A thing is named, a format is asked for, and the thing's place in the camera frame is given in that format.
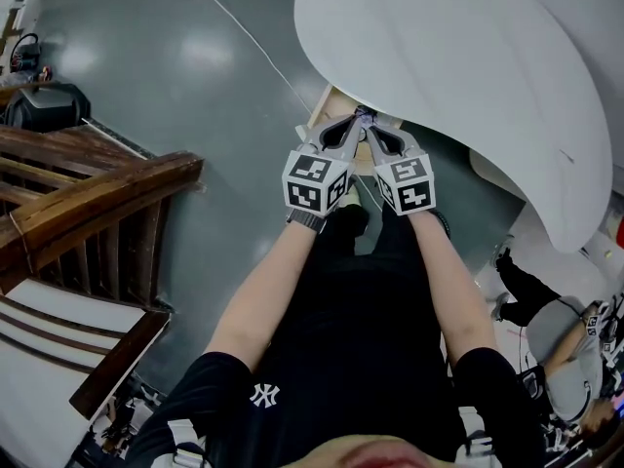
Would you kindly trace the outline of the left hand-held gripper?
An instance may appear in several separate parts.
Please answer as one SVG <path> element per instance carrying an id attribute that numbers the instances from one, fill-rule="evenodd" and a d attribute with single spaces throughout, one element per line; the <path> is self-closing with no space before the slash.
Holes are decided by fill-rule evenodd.
<path id="1" fill-rule="evenodd" d="M 282 173 L 286 205 L 318 217 L 328 215 L 347 192 L 360 137 L 365 136 L 363 118 L 354 114 L 309 129 Z"/>

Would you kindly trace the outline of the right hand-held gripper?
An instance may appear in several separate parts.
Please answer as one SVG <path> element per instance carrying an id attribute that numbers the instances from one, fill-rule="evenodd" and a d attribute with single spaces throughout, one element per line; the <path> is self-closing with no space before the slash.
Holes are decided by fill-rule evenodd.
<path id="1" fill-rule="evenodd" d="M 378 126 L 376 114 L 364 116 L 364 130 L 381 196 L 396 215 L 434 209 L 432 165 L 413 135 L 391 126 Z"/>

